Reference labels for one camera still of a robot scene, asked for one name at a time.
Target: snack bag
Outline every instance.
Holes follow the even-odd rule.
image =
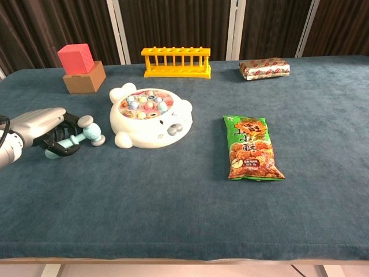
[[[280,180],[265,118],[223,116],[227,127],[229,179]]]
[[[281,58],[252,59],[240,62],[239,70],[247,81],[289,76],[289,64]]]

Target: toy bear ear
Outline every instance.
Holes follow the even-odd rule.
[[[192,112],[192,104],[187,101],[187,100],[183,100],[180,102],[180,108],[185,112]]]
[[[126,83],[124,84],[121,88],[113,88],[110,93],[109,93],[109,97],[110,97],[110,101],[111,103],[115,103],[117,102],[120,98],[126,96],[126,95],[130,95],[133,94],[137,91],[137,88],[134,84],[132,83]]]

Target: cable on floor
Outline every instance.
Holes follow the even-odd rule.
[[[291,267],[296,270],[298,272],[298,274],[300,274],[302,277],[306,277],[306,275],[304,275],[301,271],[298,270],[297,267],[295,267],[293,264],[291,264]]]

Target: curtain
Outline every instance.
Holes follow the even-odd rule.
[[[0,67],[61,66],[57,51],[70,43],[88,43],[104,65],[120,64],[106,1],[0,1]]]
[[[303,56],[369,55],[369,1],[320,0]]]
[[[210,47],[225,60],[231,0],[119,0],[132,63],[145,47]]]
[[[247,0],[240,59],[294,57],[311,0]]]

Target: pink foam block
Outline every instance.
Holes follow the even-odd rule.
[[[89,73],[95,64],[87,43],[67,44],[58,55],[66,74]]]

